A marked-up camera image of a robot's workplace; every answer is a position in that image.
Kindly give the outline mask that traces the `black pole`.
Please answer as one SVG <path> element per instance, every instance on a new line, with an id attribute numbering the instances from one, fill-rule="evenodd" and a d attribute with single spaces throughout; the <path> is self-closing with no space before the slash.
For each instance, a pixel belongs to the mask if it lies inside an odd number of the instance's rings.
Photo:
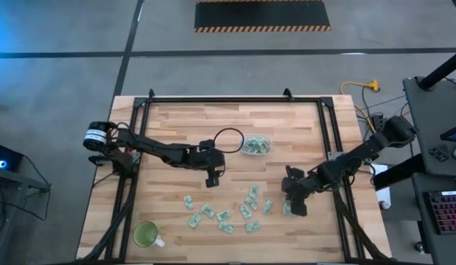
<path id="1" fill-rule="evenodd" d="M 434 86 L 442 79 L 456 70 L 456 54 L 450 57 L 442 65 L 438 66 L 433 72 L 418 81 L 418 86 L 423 91 L 432 91 Z"/>

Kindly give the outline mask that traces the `backlit black keyboard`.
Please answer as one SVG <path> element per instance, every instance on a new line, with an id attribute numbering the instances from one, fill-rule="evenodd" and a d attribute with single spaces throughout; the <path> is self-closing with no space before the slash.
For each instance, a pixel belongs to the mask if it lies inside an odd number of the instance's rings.
<path id="1" fill-rule="evenodd" d="M 424 202 L 437 234 L 456 234 L 456 191 L 424 192 Z"/>

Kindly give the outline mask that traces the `green ceramic mug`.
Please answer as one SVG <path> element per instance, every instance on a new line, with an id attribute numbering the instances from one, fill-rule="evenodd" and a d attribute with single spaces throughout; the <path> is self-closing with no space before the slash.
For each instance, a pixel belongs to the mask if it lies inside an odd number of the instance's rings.
<path id="1" fill-rule="evenodd" d="M 166 244 L 158 233 L 158 228 L 153 222 L 139 223 L 133 233 L 133 240 L 139 247 L 164 247 Z"/>

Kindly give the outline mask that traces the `grey metal stand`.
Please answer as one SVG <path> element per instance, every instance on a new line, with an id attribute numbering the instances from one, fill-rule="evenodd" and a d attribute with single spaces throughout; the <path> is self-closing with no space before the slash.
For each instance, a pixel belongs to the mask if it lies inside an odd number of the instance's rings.
<path id="1" fill-rule="evenodd" d="M 44 218 L 41 218 L 36 213 L 28 211 L 18 205 L 21 201 L 24 201 L 25 192 L 29 188 L 35 188 L 39 193 L 50 191 L 50 183 L 40 172 L 38 172 L 38 174 L 40 175 L 41 180 L 34 180 L 31 177 L 21 176 L 18 173 L 0 169 L 0 181 L 2 181 L 3 184 L 1 191 L 4 191 L 5 184 L 14 185 L 16 187 L 15 197 L 12 198 L 10 202 L 4 198 L 0 200 L 0 264 L 2 263 L 4 253 L 10 245 L 10 236 L 14 225 L 13 219 L 15 218 L 16 212 L 21 211 L 23 213 L 29 213 L 39 220 L 44 220 Z"/>

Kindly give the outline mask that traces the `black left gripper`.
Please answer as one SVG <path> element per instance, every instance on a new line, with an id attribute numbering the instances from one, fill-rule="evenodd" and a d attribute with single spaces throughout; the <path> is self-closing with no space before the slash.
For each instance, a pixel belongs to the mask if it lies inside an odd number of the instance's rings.
<path id="1" fill-rule="evenodd" d="M 220 161 L 224 160 L 224 153 L 215 149 L 214 140 L 208 139 L 199 143 L 195 153 L 195 167 L 207 172 L 207 188 L 213 188 L 220 184 L 220 170 L 225 169 L 225 163 L 220 163 Z"/>

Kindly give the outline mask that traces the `black desk leg bar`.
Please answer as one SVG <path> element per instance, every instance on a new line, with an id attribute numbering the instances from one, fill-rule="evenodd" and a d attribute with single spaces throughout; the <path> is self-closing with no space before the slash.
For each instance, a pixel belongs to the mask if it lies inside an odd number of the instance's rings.
<path id="1" fill-rule="evenodd" d="M 389 187 L 402 180 L 410 178 L 414 173 L 425 173 L 422 154 L 415 155 L 406 161 L 392 166 L 386 172 L 377 174 L 372 179 L 375 190 Z"/>

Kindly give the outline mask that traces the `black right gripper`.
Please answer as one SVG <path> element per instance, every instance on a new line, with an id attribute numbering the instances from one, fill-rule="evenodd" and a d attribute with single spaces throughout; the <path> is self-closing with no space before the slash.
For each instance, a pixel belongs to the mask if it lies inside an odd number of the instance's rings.
<path id="1" fill-rule="evenodd" d="M 297 216 L 307 215 L 307 206 L 304 200 L 311 194 L 318 192 L 322 184 L 317 172 L 309 171 L 307 176 L 301 169 L 286 166 L 287 176 L 281 182 L 284 196 L 291 204 L 291 212 Z"/>

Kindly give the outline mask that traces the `white box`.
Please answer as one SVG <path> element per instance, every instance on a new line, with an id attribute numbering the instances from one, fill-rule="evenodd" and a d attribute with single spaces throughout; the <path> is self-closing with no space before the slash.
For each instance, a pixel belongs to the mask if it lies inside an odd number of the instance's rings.
<path id="1" fill-rule="evenodd" d="M 388 170 L 388 166 L 387 165 L 384 165 L 384 164 L 376 164 L 376 163 L 372 163 L 370 165 L 370 171 L 371 173 L 376 173 L 376 174 L 379 174 L 379 173 L 382 173 L 382 172 L 386 172 Z M 382 211 L 386 211 L 390 208 L 391 206 L 391 196 L 390 196 L 390 188 L 389 187 L 385 187 L 385 188 L 378 188 L 376 190 L 376 198 L 378 200 L 378 203 L 379 203 L 379 207 Z"/>

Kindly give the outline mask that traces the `clear bag of bills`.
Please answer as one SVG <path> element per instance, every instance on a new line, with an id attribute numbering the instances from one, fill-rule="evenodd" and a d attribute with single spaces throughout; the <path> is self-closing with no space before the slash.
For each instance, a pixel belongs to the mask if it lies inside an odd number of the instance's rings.
<path id="1" fill-rule="evenodd" d="M 242 144 L 241 153 L 246 155 L 267 155 L 272 151 L 272 143 L 266 135 L 246 135 Z"/>

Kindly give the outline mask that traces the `black aluminium table frame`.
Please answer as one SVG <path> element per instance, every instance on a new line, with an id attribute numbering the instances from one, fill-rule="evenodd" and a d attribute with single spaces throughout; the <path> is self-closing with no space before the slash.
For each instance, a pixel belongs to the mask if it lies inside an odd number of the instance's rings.
<path id="1" fill-rule="evenodd" d="M 334 134 L 348 151 L 362 141 L 350 96 L 228 96 L 176 99 L 157 96 L 141 106 L 134 96 L 119 96 L 110 119 L 126 122 L 132 114 L 146 116 L 147 136 L 164 143 L 197 144 L 214 138 L 226 152 L 226 172 L 215 188 L 207 188 L 206 174 L 175 169 L 160 159 L 144 155 L 130 221 L 116 234 L 113 251 L 102 261 L 118 263 L 301 263 L 341 262 L 344 259 L 334 199 L 330 193 L 314 194 L 306 201 L 305 217 L 282 213 L 281 180 L 286 166 L 308 170 L 336 150 Z M 272 143 L 267 155 L 241 153 L 246 135 L 266 135 Z M 250 187 L 257 185 L 258 210 L 245 203 Z M 188 210 L 183 198 L 192 197 Z M 273 206 L 263 214 L 266 200 Z M 244 219 L 240 205 L 252 217 Z M 209 205 L 212 219 L 201 211 Z M 223 220 L 234 226 L 228 234 L 218 228 L 216 213 L 232 211 Z M 194 213 L 202 219 L 188 226 Z M 136 226 L 153 222 L 164 247 L 139 247 L 133 240 Z M 247 233 L 245 225 L 260 228 Z"/>

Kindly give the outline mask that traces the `black hazard-striped floor mat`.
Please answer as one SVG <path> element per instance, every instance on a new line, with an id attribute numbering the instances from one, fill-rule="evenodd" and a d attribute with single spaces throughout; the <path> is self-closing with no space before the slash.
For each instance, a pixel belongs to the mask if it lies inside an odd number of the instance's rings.
<path id="1" fill-rule="evenodd" d="M 196 33 L 329 32 L 323 0 L 198 0 Z"/>

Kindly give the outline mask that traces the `black computer with blue light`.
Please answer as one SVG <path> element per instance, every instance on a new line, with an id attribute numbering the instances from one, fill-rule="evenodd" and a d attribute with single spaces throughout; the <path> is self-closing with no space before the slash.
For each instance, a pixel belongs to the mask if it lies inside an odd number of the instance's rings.
<path id="1" fill-rule="evenodd" d="M 23 155 L 0 145 L 0 169 L 17 172 Z"/>

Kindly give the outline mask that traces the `dark grey desk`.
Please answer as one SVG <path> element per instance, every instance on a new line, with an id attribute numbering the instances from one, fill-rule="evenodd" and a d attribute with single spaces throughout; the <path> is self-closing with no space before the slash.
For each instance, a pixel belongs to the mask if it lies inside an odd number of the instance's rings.
<path id="1" fill-rule="evenodd" d="M 441 134 L 456 127 L 456 85 L 440 81 L 432 91 L 419 88 L 415 78 L 403 80 L 424 167 L 429 174 L 456 177 L 456 143 L 441 140 Z"/>
<path id="2" fill-rule="evenodd" d="M 425 253 L 432 256 L 434 265 L 456 265 L 456 234 L 438 235 L 424 202 L 424 192 L 456 191 L 456 180 L 422 173 L 413 174 L 411 180 L 421 217 L 418 229 Z"/>

